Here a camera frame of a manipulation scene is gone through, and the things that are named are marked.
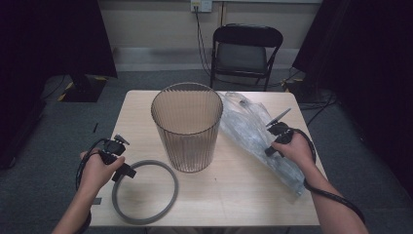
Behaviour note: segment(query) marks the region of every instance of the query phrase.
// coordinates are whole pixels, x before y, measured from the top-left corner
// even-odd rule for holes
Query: right hand
[[[313,154],[307,140],[294,132],[288,144],[272,142],[271,146],[281,152],[286,158],[297,164],[299,168],[314,165]]]
[[[87,152],[81,153],[80,158],[83,159],[86,153]],[[113,173],[125,163],[125,157],[120,156],[112,164],[105,165],[98,155],[98,149],[94,149],[91,154],[92,156],[83,170],[79,189],[88,188],[91,191],[98,192],[98,190],[109,181]]]

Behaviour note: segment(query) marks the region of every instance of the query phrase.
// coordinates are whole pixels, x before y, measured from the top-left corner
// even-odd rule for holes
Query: black chair
[[[267,91],[276,53],[282,44],[282,34],[269,26],[231,23],[213,33],[210,84],[215,74],[265,79]],[[267,60],[266,48],[273,48]]]

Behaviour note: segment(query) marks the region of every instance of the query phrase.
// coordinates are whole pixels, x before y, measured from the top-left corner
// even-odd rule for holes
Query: white wall
[[[189,1],[100,0],[99,4],[112,48],[194,49],[197,52],[197,21],[190,12]],[[291,57],[291,52],[298,52],[318,9],[319,4],[314,3],[214,1],[212,13],[199,14],[199,20],[206,48],[211,48],[213,31],[221,21],[223,24],[264,24],[282,33],[280,54]]]

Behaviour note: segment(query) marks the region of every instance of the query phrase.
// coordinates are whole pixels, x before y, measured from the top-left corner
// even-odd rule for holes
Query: clear plastic bag
[[[268,157],[264,150],[275,137],[266,129],[272,118],[262,103],[253,103],[235,92],[221,95],[224,104],[220,129],[236,144],[268,166],[297,196],[304,191],[304,175],[290,160],[277,152]]]

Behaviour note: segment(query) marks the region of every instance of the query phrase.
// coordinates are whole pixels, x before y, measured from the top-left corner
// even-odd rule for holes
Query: electrical outlet
[[[212,12],[212,0],[201,1],[201,12]]]
[[[198,12],[201,11],[201,0],[191,0],[191,12],[195,12],[195,8],[198,8]]]
[[[198,8],[199,13],[212,12],[212,0],[191,0],[191,12]]]

